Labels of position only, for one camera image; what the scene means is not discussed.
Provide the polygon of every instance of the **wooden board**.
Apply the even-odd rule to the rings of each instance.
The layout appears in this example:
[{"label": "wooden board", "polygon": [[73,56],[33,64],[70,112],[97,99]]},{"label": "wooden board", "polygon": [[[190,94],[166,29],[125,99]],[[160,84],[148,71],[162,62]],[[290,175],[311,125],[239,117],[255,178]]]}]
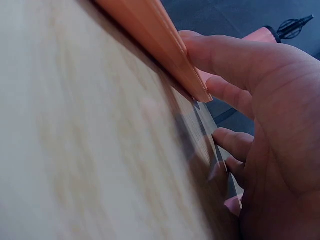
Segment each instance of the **wooden board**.
[{"label": "wooden board", "polygon": [[0,235],[227,239],[214,122],[85,0],[0,8]]}]

